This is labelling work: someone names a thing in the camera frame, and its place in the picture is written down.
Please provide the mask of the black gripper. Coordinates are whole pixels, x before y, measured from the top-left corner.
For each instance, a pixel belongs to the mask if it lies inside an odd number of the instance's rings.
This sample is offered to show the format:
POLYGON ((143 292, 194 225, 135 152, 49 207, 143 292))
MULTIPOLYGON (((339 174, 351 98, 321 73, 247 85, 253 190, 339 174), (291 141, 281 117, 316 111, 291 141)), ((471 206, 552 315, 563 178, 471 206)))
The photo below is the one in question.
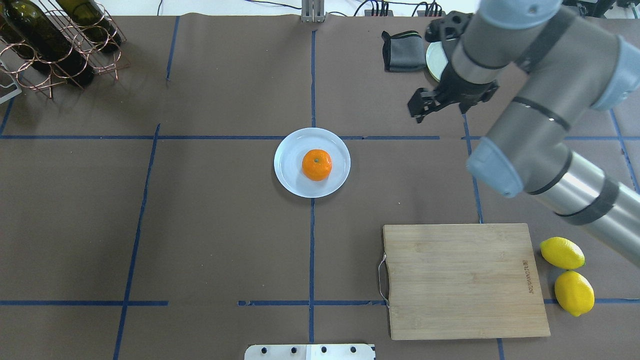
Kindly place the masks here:
POLYGON ((462 36, 471 22, 473 14, 451 11, 444 17, 433 20, 425 32, 425 38, 441 43, 447 64, 435 89, 418 88, 407 103, 416 123, 449 105, 457 104, 466 114, 479 102, 491 100, 498 91, 498 76, 501 69, 486 67, 468 55, 462 36))

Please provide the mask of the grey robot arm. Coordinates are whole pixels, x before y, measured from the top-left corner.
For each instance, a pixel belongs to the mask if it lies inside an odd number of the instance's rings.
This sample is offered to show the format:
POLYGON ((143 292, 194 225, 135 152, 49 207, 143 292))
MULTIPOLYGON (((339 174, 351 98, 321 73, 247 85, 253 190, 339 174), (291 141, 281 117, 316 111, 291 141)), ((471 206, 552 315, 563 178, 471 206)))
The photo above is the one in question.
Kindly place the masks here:
POLYGON ((589 109, 608 111, 639 88, 639 50, 589 23, 560 0, 482 0, 475 13, 435 20, 428 41, 448 63, 435 89, 407 103, 418 123, 458 104, 466 113, 498 90, 509 64, 527 75, 466 161, 505 198, 530 194, 567 223, 639 264, 639 195, 567 147, 589 109))

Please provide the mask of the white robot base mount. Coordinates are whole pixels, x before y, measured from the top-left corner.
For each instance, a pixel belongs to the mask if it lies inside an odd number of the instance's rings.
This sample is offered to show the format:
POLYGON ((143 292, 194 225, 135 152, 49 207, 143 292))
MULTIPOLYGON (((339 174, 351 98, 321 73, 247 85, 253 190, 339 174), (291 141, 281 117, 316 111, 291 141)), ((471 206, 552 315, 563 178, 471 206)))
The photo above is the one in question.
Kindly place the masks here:
POLYGON ((375 360, 373 345, 366 343, 254 344, 245 360, 375 360))

